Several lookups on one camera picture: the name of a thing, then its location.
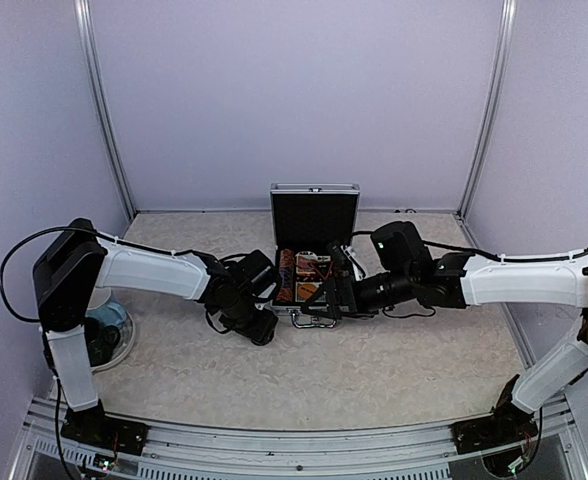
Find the aluminium poker case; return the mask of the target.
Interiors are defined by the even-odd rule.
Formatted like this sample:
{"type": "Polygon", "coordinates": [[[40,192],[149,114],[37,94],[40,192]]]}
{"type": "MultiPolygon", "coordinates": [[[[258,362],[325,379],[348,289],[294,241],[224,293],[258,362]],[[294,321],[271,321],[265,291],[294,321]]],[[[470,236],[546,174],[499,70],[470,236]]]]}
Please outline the aluminium poker case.
{"type": "MultiPolygon", "coordinates": [[[[329,255],[326,247],[330,242],[348,240],[355,226],[359,198],[360,187],[356,183],[273,183],[270,200],[278,270],[283,249],[291,249],[295,255],[303,251],[329,255]]],[[[293,301],[278,302],[277,294],[273,309],[288,314],[292,325],[300,330],[335,328],[335,320],[303,313],[303,302],[323,282],[298,276],[294,270],[293,301]]]]}

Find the red playing card deck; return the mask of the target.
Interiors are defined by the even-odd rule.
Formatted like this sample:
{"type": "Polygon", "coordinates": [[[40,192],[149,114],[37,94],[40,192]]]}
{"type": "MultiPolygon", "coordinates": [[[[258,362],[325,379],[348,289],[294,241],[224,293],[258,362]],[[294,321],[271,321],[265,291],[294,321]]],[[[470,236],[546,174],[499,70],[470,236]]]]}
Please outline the red playing card deck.
{"type": "Polygon", "coordinates": [[[316,261],[316,254],[313,252],[298,252],[295,255],[295,270],[298,276],[307,277],[315,274],[313,263],[316,261]]]}

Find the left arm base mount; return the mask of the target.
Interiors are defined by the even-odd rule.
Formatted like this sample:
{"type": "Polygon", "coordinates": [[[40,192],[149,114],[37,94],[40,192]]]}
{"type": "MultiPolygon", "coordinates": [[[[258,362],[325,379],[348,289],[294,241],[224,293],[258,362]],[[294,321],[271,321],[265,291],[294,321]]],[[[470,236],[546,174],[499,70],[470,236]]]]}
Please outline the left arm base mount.
{"type": "Polygon", "coordinates": [[[101,401],[86,410],[69,409],[61,427],[65,439],[135,456],[142,455],[148,431],[145,423],[107,415],[101,401]]]}

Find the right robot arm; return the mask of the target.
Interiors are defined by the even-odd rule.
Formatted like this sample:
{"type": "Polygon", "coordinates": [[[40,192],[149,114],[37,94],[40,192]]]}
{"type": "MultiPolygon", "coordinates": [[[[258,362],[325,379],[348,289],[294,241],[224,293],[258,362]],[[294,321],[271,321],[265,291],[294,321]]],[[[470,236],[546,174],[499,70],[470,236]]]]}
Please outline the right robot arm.
{"type": "Polygon", "coordinates": [[[542,359],[509,382],[485,426],[497,444],[509,442],[551,396],[588,371],[588,248],[547,257],[507,257],[450,247],[435,259],[409,221],[371,232],[383,273],[357,279],[339,241],[328,245],[331,273],[301,306],[338,321],[376,315],[415,300],[426,309],[498,303],[547,303],[580,309],[572,329],[542,359]]]}

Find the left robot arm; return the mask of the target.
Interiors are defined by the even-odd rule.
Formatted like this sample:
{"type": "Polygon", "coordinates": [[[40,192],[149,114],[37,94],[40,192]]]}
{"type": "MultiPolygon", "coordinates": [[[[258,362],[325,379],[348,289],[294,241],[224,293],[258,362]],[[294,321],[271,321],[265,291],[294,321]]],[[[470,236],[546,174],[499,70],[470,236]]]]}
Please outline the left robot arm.
{"type": "Polygon", "coordinates": [[[278,319],[267,307],[281,286],[274,263],[261,251],[219,259],[193,249],[140,245],[96,230],[77,218],[47,229],[55,240],[32,269],[37,315],[45,351],[76,430],[95,445],[114,434],[111,418],[98,409],[85,342],[84,323],[98,289],[161,293],[201,304],[220,333],[237,333],[257,346],[268,344],[278,319]]]}

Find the red triangular dealer button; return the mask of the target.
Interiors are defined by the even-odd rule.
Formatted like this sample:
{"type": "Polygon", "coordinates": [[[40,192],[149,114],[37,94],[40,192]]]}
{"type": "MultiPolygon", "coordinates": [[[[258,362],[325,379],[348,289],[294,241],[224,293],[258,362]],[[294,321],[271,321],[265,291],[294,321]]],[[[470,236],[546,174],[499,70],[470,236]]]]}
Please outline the red triangular dealer button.
{"type": "Polygon", "coordinates": [[[313,263],[315,274],[307,277],[313,277],[319,280],[326,280],[332,272],[333,260],[329,255],[317,255],[313,263]]]}

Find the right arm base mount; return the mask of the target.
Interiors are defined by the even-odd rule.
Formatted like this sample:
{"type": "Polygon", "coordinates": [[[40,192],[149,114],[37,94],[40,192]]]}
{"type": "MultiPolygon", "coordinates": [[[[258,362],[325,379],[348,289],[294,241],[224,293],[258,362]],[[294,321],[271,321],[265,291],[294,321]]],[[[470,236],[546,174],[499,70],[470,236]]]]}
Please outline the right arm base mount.
{"type": "Polygon", "coordinates": [[[515,375],[507,382],[489,414],[451,425],[459,455],[507,445],[539,434],[534,414],[513,403],[513,390],[518,379],[519,376],[515,375]]]}

